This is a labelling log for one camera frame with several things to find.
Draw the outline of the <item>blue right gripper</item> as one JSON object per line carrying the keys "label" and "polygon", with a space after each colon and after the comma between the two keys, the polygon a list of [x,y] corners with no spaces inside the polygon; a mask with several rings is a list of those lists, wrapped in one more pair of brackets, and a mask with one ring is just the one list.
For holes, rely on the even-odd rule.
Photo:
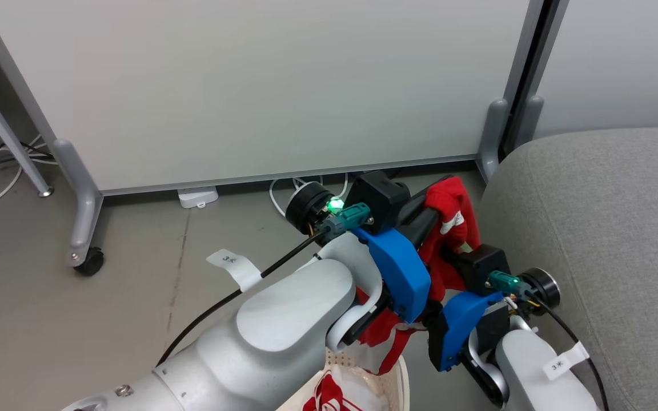
{"label": "blue right gripper", "polygon": [[464,291],[446,303],[428,326],[428,355],[436,371],[446,372],[458,364],[459,352],[486,310],[502,299],[504,296],[498,291],[488,296]]}

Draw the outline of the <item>black caster wheel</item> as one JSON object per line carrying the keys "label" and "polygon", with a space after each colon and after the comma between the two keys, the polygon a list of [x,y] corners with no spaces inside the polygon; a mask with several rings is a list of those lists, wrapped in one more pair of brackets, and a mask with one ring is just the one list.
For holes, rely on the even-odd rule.
{"label": "black caster wheel", "polygon": [[97,274],[105,262],[105,254],[99,247],[89,247],[87,255],[80,265],[75,266],[76,273],[84,277]]}

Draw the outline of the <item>grey fabric sofa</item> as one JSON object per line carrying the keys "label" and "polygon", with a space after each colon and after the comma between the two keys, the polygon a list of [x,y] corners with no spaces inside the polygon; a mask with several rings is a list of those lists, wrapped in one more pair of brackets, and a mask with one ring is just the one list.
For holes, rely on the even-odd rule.
{"label": "grey fabric sofa", "polygon": [[658,411],[658,128],[541,138],[489,180],[484,244],[556,279],[611,411]]}

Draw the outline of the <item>red and white garment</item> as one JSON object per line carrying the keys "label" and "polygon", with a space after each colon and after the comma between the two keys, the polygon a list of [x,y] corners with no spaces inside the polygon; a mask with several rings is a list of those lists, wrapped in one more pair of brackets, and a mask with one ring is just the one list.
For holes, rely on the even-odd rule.
{"label": "red and white garment", "polygon": [[[318,212],[313,213],[300,205],[299,196],[295,194],[287,206],[286,218],[300,232],[309,235],[318,232],[321,219],[339,209],[331,206],[332,195],[317,182],[308,184],[303,191],[318,198]],[[430,268],[428,297],[431,308],[436,309],[447,291],[464,291],[466,288],[462,275],[443,259],[442,252],[449,251],[456,255],[477,249],[480,239],[467,189],[457,177],[431,185],[420,194],[418,201],[411,202],[412,216],[420,216],[423,211],[434,213],[429,233],[421,236],[420,259]],[[425,330],[425,326],[421,325],[420,319],[407,324],[392,309],[382,308],[381,275],[368,247],[354,242],[350,245],[350,251],[352,256],[332,252],[328,257],[341,260],[352,271],[358,300],[370,307],[372,320],[358,337],[345,343],[344,351],[355,359],[356,366],[364,372],[382,376],[391,372],[397,364],[410,336]]]}

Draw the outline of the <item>large white partition panel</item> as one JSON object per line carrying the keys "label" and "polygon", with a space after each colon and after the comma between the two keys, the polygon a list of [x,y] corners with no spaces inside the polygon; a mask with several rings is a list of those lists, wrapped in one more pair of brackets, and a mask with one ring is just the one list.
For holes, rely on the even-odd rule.
{"label": "large white partition panel", "polygon": [[100,192],[474,157],[534,0],[0,0],[0,65]]}

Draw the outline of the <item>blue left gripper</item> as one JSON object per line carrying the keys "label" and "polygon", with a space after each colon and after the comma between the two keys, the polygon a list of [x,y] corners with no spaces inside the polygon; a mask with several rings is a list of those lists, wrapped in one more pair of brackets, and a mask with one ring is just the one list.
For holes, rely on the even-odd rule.
{"label": "blue left gripper", "polygon": [[392,311],[406,323],[414,323],[422,314],[428,299],[430,273],[415,247],[421,247],[440,218],[439,211],[424,208],[426,195],[431,186],[451,178],[444,175],[428,187],[413,194],[399,212],[398,221],[410,221],[405,225],[405,236],[391,228],[372,234],[358,227],[356,236],[368,245],[392,299]]}

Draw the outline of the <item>white floor power adapter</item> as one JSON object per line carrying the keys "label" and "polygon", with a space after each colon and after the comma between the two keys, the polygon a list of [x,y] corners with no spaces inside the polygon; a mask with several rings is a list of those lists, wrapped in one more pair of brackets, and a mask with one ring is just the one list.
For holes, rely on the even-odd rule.
{"label": "white floor power adapter", "polygon": [[177,194],[181,206],[185,209],[203,209],[209,203],[216,202],[219,198],[219,193],[214,186],[178,189]]}

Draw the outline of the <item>grey partition foot with caster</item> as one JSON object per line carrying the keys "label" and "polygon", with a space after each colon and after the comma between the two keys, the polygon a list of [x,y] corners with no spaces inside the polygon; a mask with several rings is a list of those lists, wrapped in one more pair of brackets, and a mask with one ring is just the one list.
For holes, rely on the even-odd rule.
{"label": "grey partition foot with caster", "polygon": [[85,259],[94,236],[104,196],[89,174],[75,146],[68,140],[55,139],[52,150],[76,195],[76,211],[67,261],[74,269]]}

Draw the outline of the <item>cream perforated laundry basket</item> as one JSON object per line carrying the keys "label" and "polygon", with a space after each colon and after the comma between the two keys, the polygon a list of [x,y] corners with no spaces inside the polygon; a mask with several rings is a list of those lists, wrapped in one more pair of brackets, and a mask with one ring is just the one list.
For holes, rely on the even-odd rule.
{"label": "cream perforated laundry basket", "polygon": [[327,349],[326,366],[276,411],[410,411],[407,367],[400,357],[377,376],[354,357]]}

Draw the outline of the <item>narrow white partition panel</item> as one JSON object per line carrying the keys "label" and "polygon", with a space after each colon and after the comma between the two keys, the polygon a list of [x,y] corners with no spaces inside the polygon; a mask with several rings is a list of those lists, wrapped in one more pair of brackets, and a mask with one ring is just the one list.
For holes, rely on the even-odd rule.
{"label": "narrow white partition panel", "polygon": [[658,127],[658,0],[569,0],[535,137]]}

